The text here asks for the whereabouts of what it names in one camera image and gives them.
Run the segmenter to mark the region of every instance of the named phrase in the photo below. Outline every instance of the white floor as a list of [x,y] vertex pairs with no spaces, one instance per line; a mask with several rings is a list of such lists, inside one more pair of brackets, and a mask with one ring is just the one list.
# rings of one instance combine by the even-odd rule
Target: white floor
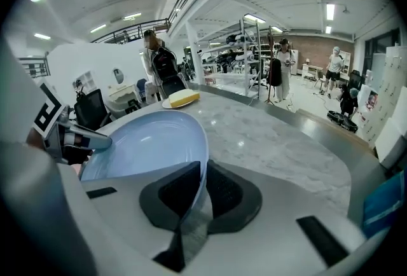
[[[319,87],[321,83],[318,83],[317,86],[314,85],[315,82],[306,81],[302,79],[301,76],[291,76],[290,92],[287,99],[283,100],[282,102],[275,103],[275,105],[291,112],[296,112],[297,110],[302,109],[316,116],[329,120],[326,116],[329,110],[336,112],[341,111],[340,103],[336,99],[337,96],[340,94],[340,90],[334,88],[331,92],[331,98],[329,99],[327,93],[325,93],[325,95],[319,94]],[[221,79],[217,79],[216,84],[213,85],[212,83],[210,83],[210,86],[244,95],[243,85],[240,84],[233,85],[233,83],[231,84]],[[256,86],[252,87],[251,91],[254,91],[253,93],[257,95]],[[275,102],[276,98],[273,97],[273,95],[274,94],[272,88],[270,98],[273,102]],[[265,101],[267,97],[268,90],[262,86],[260,88],[260,100]],[[362,133],[360,130],[356,132],[356,135],[362,138]]]

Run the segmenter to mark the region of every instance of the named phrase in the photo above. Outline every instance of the marble table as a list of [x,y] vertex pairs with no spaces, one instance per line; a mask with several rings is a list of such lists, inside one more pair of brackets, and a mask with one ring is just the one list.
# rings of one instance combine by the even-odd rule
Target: marble table
[[[262,110],[211,93],[200,95],[180,110],[205,129],[210,158],[291,181],[347,215],[350,173],[336,155]],[[163,109],[161,102],[154,103],[98,131],[109,135],[138,116]]]

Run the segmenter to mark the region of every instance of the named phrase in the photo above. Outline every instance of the white column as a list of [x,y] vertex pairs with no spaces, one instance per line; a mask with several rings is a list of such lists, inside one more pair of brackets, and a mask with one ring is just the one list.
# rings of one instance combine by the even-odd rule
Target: white column
[[190,43],[190,47],[191,47],[192,61],[193,61],[193,65],[195,67],[195,74],[197,76],[197,81],[199,84],[205,84],[202,60],[201,60],[200,56],[198,55],[199,48],[197,45],[197,41],[198,41],[197,32],[190,22],[186,22],[185,27],[186,27],[186,33],[188,35],[188,42]]

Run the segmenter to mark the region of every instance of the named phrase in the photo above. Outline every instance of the blue plate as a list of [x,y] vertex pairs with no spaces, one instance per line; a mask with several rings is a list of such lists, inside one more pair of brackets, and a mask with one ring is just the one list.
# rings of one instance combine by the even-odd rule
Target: blue plate
[[112,146],[95,151],[82,181],[122,177],[183,162],[201,162],[205,175],[208,141],[201,124],[180,111],[158,111],[136,118],[114,131]]

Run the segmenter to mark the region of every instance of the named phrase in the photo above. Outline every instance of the yellow sponge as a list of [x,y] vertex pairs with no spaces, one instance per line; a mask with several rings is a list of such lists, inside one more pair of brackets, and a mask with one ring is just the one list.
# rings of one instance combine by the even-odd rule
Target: yellow sponge
[[193,90],[180,90],[169,96],[171,107],[181,106],[185,103],[199,99],[199,93]]

